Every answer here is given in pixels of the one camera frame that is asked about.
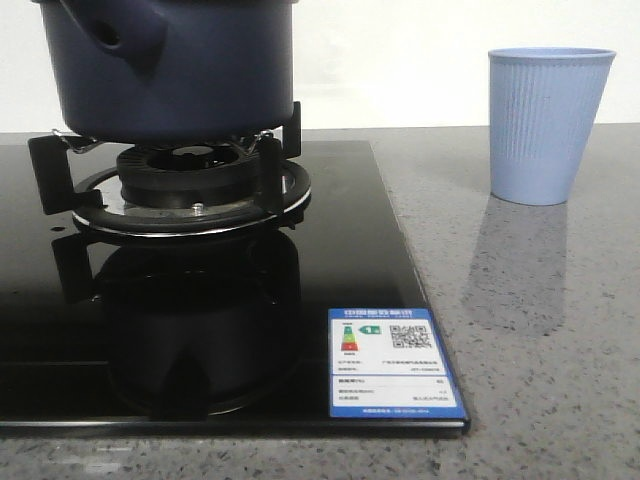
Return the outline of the light blue ribbed cup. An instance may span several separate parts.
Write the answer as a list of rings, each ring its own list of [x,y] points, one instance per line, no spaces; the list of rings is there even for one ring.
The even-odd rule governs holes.
[[[534,206],[569,199],[615,56],[583,47],[489,51],[494,196]]]

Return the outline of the black pot support grate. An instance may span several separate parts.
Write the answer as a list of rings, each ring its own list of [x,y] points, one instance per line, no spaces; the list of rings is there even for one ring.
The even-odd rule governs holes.
[[[117,158],[114,167],[74,183],[69,153],[87,153],[99,146],[97,140],[59,132],[32,138],[28,147],[43,211],[47,215],[69,211],[83,229],[128,238],[225,235],[261,225],[294,225],[311,199],[310,177],[294,161],[301,154],[300,117],[301,106],[295,103],[280,137],[262,130],[192,145],[135,145],[155,149],[228,145],[241,154],[259,155],[257,185],[251,196],[222,205],[194,203],[188,208],[161,209],[126,201]]]

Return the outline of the dark blue cooking pot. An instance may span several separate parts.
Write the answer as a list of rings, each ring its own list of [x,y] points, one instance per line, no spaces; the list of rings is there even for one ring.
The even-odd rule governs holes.
[[[75,133],[153,144],[270,129],[293,114],[289,1],[43,1]]]

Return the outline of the blue energy label sticker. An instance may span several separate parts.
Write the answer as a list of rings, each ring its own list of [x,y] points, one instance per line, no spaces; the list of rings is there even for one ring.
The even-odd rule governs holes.
[[[332,417],[466,422],[428,309],[332,308],[328,345]]]

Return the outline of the black round gas burner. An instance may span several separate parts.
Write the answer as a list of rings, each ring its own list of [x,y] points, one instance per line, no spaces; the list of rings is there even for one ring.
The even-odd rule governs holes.
[[[259,155],[228,145],[182,149],[132,147],[117,157],[123,198],[153,208],[222,205],[254,193]]]

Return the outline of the black glass gas stove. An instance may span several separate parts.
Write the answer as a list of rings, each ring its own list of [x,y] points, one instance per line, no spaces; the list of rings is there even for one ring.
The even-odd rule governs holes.
[[[418,437],[334,418],[328,312],[430,306],[368,144],[308,142],[300,225],[127,243],[47,216],[26,144],[1,149],[3,436]]]

